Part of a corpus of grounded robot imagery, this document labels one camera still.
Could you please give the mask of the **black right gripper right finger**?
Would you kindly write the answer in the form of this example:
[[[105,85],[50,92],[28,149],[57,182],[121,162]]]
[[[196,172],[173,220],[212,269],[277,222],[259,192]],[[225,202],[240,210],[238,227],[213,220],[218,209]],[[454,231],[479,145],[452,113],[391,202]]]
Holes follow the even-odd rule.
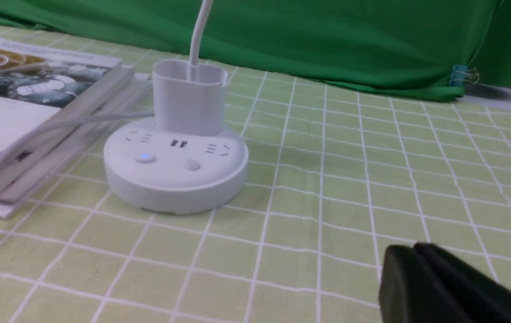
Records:
[[[454,300],[475,323],[511,323],[511,290],[432,243],[416,243]]]

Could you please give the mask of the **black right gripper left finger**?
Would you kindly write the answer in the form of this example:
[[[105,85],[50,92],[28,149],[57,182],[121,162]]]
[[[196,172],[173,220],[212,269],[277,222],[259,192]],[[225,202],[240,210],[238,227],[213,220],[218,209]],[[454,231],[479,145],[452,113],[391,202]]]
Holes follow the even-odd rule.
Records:
[[[384,323],[462,322],[462,311],[429,264],[405,245],[386,248],[378,302]]]

